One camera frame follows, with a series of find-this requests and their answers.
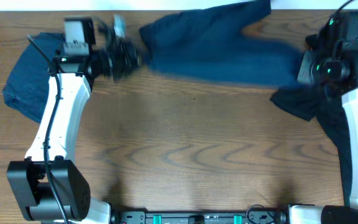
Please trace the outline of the navy blue shorts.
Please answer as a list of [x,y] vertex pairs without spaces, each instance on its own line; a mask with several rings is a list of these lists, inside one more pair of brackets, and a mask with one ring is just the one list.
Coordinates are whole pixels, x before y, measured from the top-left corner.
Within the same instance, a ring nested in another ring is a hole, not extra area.
[[167,15],[139,30],[148,66],[211,82],[297,86],[303,56],[298,49],[241,33],[270,13],[270,1],[261,0]]

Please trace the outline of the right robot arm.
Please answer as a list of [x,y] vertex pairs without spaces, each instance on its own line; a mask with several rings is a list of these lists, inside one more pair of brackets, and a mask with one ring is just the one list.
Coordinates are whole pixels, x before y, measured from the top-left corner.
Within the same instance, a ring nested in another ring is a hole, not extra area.
[[323,86],[327,96],[341,97],[351,144],[349,206],[289,205],[277,214],[277,223],[358,223],[358,11],[338,9],[318,39],[318,50],[305,52],[297,80]]

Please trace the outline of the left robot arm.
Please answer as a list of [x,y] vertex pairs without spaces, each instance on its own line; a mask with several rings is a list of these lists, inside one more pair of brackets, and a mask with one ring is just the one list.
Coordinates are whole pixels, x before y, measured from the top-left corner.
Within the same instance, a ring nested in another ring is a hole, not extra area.
[[39,130],[23,160],[7,167],[7,180],[22,216],[44,223],[118,223],[110,204],[91,196],[75,165],[81,114],[93,83],[114,80],[140,67],[141,56],[125,37],[125,21],[93,24],[92,17],[67,17],[62,50],[48,63],[48,98]]

